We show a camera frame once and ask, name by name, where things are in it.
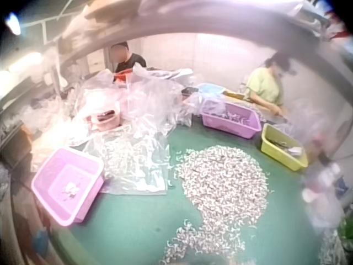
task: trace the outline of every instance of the plastic basket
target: plastic basket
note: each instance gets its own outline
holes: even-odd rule
[[[241,136],[249,139],[254,136],[255,133],[261,131],[261,124],[258,115],[251,109],[238,106],[236,104],[226,102],[226,111],[239,114],[249,119],[249,126],[237,123],[232,120],[224,119],[218,116],[214,116],[204,112],[204,108],[207,104],[218,104],[212,100],[206,100],[202,106],[202,123],[206,127],[211,127],[217,130],[226,131],[231,134]]]
[[[103,185],[103,161],[74,149],[60,148],[41,166],[32,190],[49,214],[62,226],[81,222]],[[68,197],[65,189],[78,187]]]
[[[197,88],[199,89],[199,92],[203,94],[210,94],[214,96],[220,95],[226,90],[224,87],[210,83],[201,83],[197,85]]]
[[[289,135],[281,132],[270,124],[265,124],[263,133],[261,135],[263,143],[261,144],[261,151],[273,159],[281,162],[286,167],[293,171],[297,171],[301,168],[308,166],[308,159],[305,153],[305,149],[300,142],[293,139]],[[302,148],[302,155],[299,157],[293,157],[284,150],[270,143],[267,139],[274,139],[276,141],[283,141],[288,143],[290,146],[299,146]]]

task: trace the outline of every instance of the man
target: man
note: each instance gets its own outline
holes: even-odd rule
[[[116,73],[123,70],[133,68],[135,62],[138,62],[142,67],[146,67],[146,61],[142,56],[133,54],[129,50],[129,46],[126,41],[123,43],[114,44],[111,47],[112,60],[117,62]]]

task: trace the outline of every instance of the metal parts in basket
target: metal parts in basket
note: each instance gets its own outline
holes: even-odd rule
[[[240,237],[244,225],[254,227],[266,209],[267,177],[258,162],[244,151],[213,146],[187,150],[177,157],[175,170],[183,180],[185,195],[201,211],[202,225],[196,229],[185,220],[176,236],[167,242],[162,263],[195,253],[215,253],[231,259],[245,249]]]

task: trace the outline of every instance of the pink plastic basket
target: pink plastic basket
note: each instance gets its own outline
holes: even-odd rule
[[[226,131],[231,134],[239,135],[243,138],[249,139],[254,136],[255,133],[261,131],[261,123],[258,115],[251,109],[238,106],[233,103],[226,102],[226,111],[241,115],[249,119],[249,126],[224,119],[218,116],[211,115],[205,112],[205,109],[209,107],[208,104],[219,104],[217,101],[207,100],[204,102],[201,110],[202,123],[206,127],[211,127],[217,130]]]
[[[60,148],[41,166],[32,190],[60,225],[82,222],[103,185],[103,166],[97,157]],[[68,186],[77,189],[74,195],[68,195]]]

